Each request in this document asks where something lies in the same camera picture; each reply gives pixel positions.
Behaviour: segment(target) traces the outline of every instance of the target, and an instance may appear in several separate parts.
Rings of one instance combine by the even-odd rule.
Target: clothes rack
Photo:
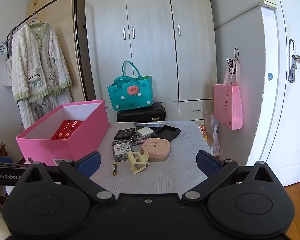
[[[53,0],[46,5],[42,6],[40,9],[37,11],[33,12],[30,16],[28,16],[26,19],[24,19],[21,23],[19,23],[16,27],[14,27],[9,34],[7,35],[7,41],[9,40],[10,33],[13,33],[20,25],[25,23],[28,19],[33,17],[34,14],[39,13],[41,10],[45,9],[47,6],[51,5],[52,3],[56,2],[58,0]],[[83,93],[84,93],[84,98],[87,101],[88,96],[87,96],[87,89],[85,86],[84,82],[84,76],[83,76],[83,68],[82,68],[82,61],[81,61],[81,53],[80,53],[80,45],[79,45],[79,33],[78,33],[78,16],[77,16],[77,0],[74,0],[74,29],[75,29],[75,42],[76,42],[76,47],[77,47],[77,52],[78,52],[78,60],[79,60],[79,70],[80,70],[80,75],[81,75],[81,81],[82,81],[82,87],[83,87]],[[9,51],[8,51],[8,43],[7,43],[7,55],[9,58]]]

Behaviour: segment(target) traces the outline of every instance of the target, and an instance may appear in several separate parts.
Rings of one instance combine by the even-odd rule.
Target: sticker
[[[152,147],[158,147],[158,146],[160,146],[160,143],[158,143],[158,142],[153,142],[153,143],[151,144],[151,146],[152,146]]]
[[[128,142],[114,145],[114,155],[122,155],[127,152],[131,152],[130,144]]]
[[[66,159],[52,159],[55,166],[58,166],[59,163],[64,162]]]
[[[273,78],[272,73],[268,73],[268,80],[270,81],[270,80],[272,80],[272,78]]]

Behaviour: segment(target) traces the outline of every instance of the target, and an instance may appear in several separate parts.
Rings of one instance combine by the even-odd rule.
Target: clothes hanger
[[[29,24],[30,24],[30,23],[35,23],[35,22],[41,22],[41,23],[45,24],[45,23],[42,22],[42,21],[37,21],[37,19],[35,18],[35,12],[32,14],[32,17],[33,17],[33,21],[29,22]]]

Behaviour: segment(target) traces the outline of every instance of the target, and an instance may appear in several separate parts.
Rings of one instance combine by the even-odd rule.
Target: teal handbag
[[[125,63],[130,63],[138,73],[138,78],[125,75]],[[130,61],[126,60],[122,64],[122,75],[114,80],[108,87],[112,108],[114,111],[135,109],[144,106],[151,106],[152,99],[152,78],[142,77],[139,70]]]

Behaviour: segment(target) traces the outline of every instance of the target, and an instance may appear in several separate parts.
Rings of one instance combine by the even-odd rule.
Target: door frame
[[[269,127],[268,135],[263,147],[263,150],[260,155],[260,161],[267,161],[274,138],[276,136],[279,122],[281,118],[284,95],[287,84],[287,70],[288,70],[288,47],[287,47],[287,35],[286,35],[286,26],[285,18],[281,6],[281,0],[277,0],[278,8],[274,11],[275,18],[277,23],[277,34],[278,34],[278,53],[279,53],[279,65],[278,65],[278,83],[277,83],[277,92],[276,99],[274,104],[274,110],[272,113],[271,124]]]
[[[286,41],[281,42],[282,33],[284,33],[285,40],[286,35],[283,14],[280,14],[280,11],[282,12],[280,0],[277,0],[277,4],[278,9],[276,10],[261,7],[266,49],[265,83],[257,131],[247,160],[248,166],[253,166],[259,160],[267,159],[282,111],[286,80],[286,70],[284,75],[281,74],[282,60],[284,60],[282,55],[286,57],[287,51],[286,49],[284,51],[284,47],[282,47],[282,45],[286,46]],[[281,85],[282,79],[284,79],[284,87]]]

